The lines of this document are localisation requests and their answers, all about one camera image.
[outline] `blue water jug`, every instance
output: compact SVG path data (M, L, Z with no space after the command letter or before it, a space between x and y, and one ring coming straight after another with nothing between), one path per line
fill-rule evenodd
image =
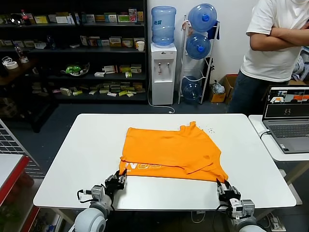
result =
M153 42L163 46L173 43L176 9L171 6L157 6L151 10L151 14Z
M204 35L192 34L187 39L186 50L191 58L203 59L210 52L211 43Z
M187 76L187 78L183 78L182 83L182 94L186 100L196 102L199 101L202 96L202 86L197 82L196 78L193 76Z
M209 31L217 22L216 9L207 3L200 4L189 13L188 20L194 30L198 32Z

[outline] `dark jeans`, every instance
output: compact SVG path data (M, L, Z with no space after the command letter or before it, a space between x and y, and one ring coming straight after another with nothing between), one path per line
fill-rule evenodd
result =
M270 82L252 78L239 72L227 112L247 116L253 114L262 115L269 86L287 84L288 82Z

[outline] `laptop screen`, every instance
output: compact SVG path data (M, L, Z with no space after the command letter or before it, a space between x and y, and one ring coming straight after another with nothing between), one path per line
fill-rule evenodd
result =
M263 119L309 118L309 87L270 87Z

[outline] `wire rack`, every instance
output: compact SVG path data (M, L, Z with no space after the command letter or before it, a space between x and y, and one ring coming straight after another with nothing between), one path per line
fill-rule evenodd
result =
M210 52L209 54L204 58L204 61L207 63L208 65L208 68L207 68L207 72L206 72L206 76L204 76L203 74L203 70L201 69L201 67L199 68L195 68L195 69L187 69L185 68L186 64L184 63L184 60L185 60L185 57L188 56L187 52L186 52L186 44L187 44L187 39L188 39L188 36L189 36L189 31L190 31L190 28L192 27L191 26L191 23L189 22L189 20L187 19L187 16L185 15L184 16L184 23L183 23L183 27L182 27L182 31L183 31L183 39L182 39L182 58L181 58L181 63L182 63L182 70L181 70L181 73L180 73L180 84L179 84L179 91L178 91L178 104L180 104L180 101L181 101L181 97L183 97L183 93L182 93L182 83L183 83L183 79L184 78L187 78L185 75L184 75L184 72L186 70L188 71L193 71L193 70L199 70L199 73L201 74L201 78L197 79L197 80L190 80L190 81L193 81L193 82L198 82L198 81L201 81L203 79L205 79L205 82L204 82L204 86L203 86L203 92L202 92L202 96L200 98L200 101L199 103L202 104L203 103L203 99L204 99L204 95L205 95L205 90L206 90L206 85L207 85L207 80L208 80L208 76L209 76L209 73L211 71L211 64L213 62L213 57L212 57L212 50L213 50L213 47L214 47L214 44L217 40L217 36L218 36L218 33L219 33L219 29L220 29L220 22L217 23L216 26L214 26L214 28L216 28L216 32L215 32L215 36L214 36L214 39L211 40L211 49L210 49Z
M25 172L34 179L43 179L45 174L41 171L38 163L21 145L13 133L0 119L0 154L24 155L30 158Z

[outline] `plastic bag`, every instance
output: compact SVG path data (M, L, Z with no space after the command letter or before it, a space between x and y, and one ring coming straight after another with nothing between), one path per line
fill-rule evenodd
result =
M216 80L215 83L211 86L213 93L215 94L224 94L225 88L224 86L220 85Z

